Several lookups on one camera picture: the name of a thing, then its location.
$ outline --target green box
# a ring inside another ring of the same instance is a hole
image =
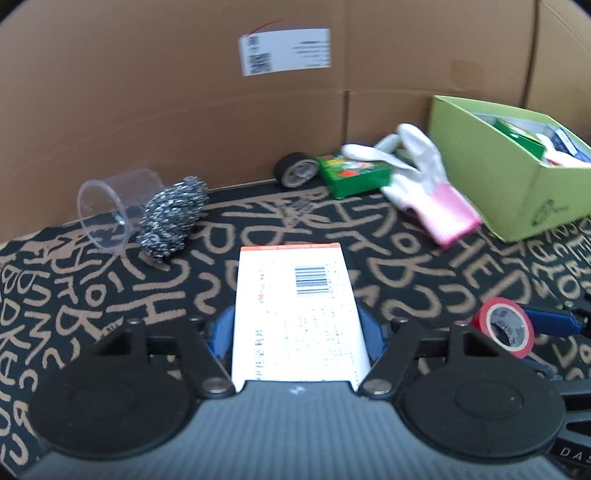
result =
[[[441,152],[450,182],[474,204],[489,229],[514,242],[591,212],[591,168],[545,165],[493,126],[499,117],[532,133],[551,135],[554,128],[563,128],[591,155],[587,144],[542,113],[434,97],[429,137]]]
[[[316,160],[320,163],[322,179],[337,199],[390,184],[392,167],[383,161],[363,162],[342,155],[324,155]]]
[[[538,160],[544,158],[544,153],[546,152],[544,144],[525,130],[500,118],[496,119],[495,128],[503,132],[507,137],[512,138]]]

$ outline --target clear plastic cup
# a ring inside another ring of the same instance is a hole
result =
[[[117,253],[137,231],[146,204],[162,190],[162,180],[148,168],[106,180],[89,180],[78,191],[82,228],[101,251]]]

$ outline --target blue handle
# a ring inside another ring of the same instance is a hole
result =
[[[555,337],[568,337],[581,333],[581,325],[570,312],[554,313],[536,309],[524,309],[524,312],[530,318],[536,335],[545,333]]]

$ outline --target white card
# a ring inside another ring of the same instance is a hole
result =
[[[244,35],[238,41],[242,74],[330,67],[330,29],[303,28]]]
[[[242,247],[232,381],[341,381],[370,369],[339,244]]]

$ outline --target tape roll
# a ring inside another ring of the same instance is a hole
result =
[[[484,302],[472,326],[517,358],[527,356],[534,347],[531,321],[514,301],[494,298]]]
[[[294,152],[275,164],[273,175],[284,187],[295,189],[310,181],[318,173],[319,167],[315,158]]]

